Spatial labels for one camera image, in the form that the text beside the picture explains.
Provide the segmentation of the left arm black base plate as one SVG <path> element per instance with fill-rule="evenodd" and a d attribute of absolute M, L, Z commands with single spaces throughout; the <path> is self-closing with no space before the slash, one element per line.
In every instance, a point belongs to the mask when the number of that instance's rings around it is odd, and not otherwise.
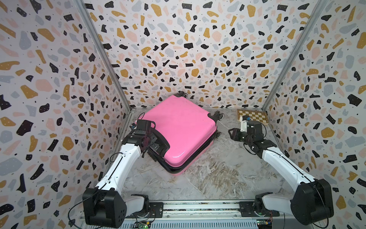
<path fill-rule="evenodd" d="M 140 219 L 160 219 L 163 217 L 164 203 L 163 202 L 150 202 L 147 210 L 142 212 L 136 212 L 133 215 L 129 215 L 127 219 L 134 219 L 136 216 L 138 220 Z"/>

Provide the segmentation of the pink hard-shell suitcase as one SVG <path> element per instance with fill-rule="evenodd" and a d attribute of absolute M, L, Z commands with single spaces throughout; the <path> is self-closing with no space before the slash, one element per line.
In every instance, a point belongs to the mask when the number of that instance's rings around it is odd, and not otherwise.
<path fill-rule="evenodd" d="M 184 173 L 221 136 L 217 122 L 224 114 L 211 114 L 180 91 L 139 116 L 151 123 L 153 139 L 147 154 L 168 173 Z"/>

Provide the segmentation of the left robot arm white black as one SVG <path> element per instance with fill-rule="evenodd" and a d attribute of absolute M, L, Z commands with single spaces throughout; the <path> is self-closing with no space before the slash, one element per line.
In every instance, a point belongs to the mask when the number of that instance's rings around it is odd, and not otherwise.
<path fill-rule="evenodd" d="M 143 157 L 158 139 L 154 121 L 138 119 L 132 131 L 122 140 L 119 152 L 111 156 L 106 175 L 95 188 L 83 193 L 85 223 L 91 226 L 119 228 L 128 216 L 145 218 L 151 216 L 147 195 L 133 194 L 123 199 L 124 183 L 134 163 Z"/>

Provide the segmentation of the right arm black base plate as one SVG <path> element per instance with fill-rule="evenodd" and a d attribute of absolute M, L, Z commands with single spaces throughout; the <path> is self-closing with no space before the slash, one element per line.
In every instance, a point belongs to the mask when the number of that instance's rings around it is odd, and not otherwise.
<path fill-rule="evenodd" d="M 279 217 L 278 211 L 272 211 L 265 208 L 260 200 L 239 202 L 239 212 L 241 217 Z"/>

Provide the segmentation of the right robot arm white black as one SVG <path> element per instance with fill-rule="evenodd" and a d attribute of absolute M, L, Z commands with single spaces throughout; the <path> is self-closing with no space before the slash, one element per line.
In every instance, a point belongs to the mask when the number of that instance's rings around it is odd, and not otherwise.
<path fill-rule="evenodd" d="M 325 179 L 317 179 L 302 170 L 254 125 L 249 125 L 246 131 L 233 128 L 228 133 L 233 141 L 242 142 L 250 154 L 270 164 L 294 191 L 292 197 L 272 192 L 256 195 L 253 208 L 257 216 L 278 211 L 294 216 L 303 225 L 329 221 L 334 216 L 332 189 Z"/>

